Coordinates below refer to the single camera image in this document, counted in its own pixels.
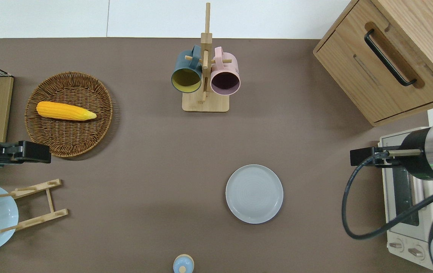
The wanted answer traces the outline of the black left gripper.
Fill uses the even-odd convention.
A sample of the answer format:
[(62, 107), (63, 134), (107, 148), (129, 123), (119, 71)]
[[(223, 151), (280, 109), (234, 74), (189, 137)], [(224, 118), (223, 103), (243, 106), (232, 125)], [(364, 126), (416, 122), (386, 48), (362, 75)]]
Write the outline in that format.
[(0, 164), (51, 163), (50, 147), (30, 141), (1, 143)]

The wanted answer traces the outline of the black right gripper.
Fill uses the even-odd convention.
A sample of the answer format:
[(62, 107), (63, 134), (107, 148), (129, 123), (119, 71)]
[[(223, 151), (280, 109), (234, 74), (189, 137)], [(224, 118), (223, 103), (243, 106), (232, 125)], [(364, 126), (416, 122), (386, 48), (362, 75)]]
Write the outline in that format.
[[(385, 150), (398, 150), (399, 146), (386, 146), (386, 147), (363, 147), (356, 150), (350, 150), (350, 165), (358, 166), (366, 158)], [(398, 167), (403, 166), (397, 159), (373, 159), (372, 162), (367, 163), (366, 166), (375, 167)]]

